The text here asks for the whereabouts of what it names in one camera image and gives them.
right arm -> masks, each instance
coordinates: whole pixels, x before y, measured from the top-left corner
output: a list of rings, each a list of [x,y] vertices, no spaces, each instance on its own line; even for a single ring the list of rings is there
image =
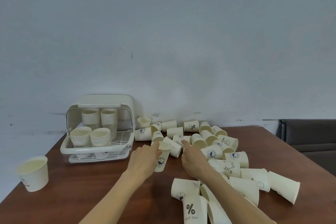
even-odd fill
[[[213,170],[200,149],[182,140],[182,165],[187,173],[203,181],[211,190],[233,224],[274,224],[267,215],[246,200]]]

right hand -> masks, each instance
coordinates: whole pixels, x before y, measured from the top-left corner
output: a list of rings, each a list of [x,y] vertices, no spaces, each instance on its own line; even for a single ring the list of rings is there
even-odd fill
[[[186,140],[181,142],[184,145],[182,166],[188,175],[202,180],[205,175],[213,171],[212,167],[199,148],[191,146]]]

brown table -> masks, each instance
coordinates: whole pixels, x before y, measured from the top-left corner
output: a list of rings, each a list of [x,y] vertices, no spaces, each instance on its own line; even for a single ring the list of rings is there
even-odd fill
[[[225,128],[239,139],[250,168],[266,168],[301,182],[295,205],[270,191],[260,191],[259,208],[278,224],[336,223],[336,178],[262,127]],[[1,223],[78,223],[112,188],[127,168],[127,160],[93,164],[65,164],[61,142],[46,155],[49,183],[27,192],[19,183],[0,203]],[[134,148],[143,145],[135,142]],[[170,196],[174,178],[192,179],[181,157],[169,157],[165,170],[154,173],[134,193],[119,223],[183,223],[182,203]]]

hand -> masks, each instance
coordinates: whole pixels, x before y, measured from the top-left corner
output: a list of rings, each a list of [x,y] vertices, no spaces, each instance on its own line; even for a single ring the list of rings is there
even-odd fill
[[[162,154],[162,150],[158,148],[159,142],[156,141],[152,146],[144,145],[132,152],[126,172],[135,178],[139,185],[153,174],[158,157]]]
[[[181,142],[184,145],[182,166],[188,175],[198,180],[203,180],[202,178],[205,175],[213,171],[212,167],[199,148],[191,146],[186,140]]]

white wall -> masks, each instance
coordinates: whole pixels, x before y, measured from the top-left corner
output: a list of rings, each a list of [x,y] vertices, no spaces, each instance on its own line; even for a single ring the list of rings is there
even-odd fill
[[[217,125],[336,118],[335,0],[0,0],[0,200],[79,96]]]

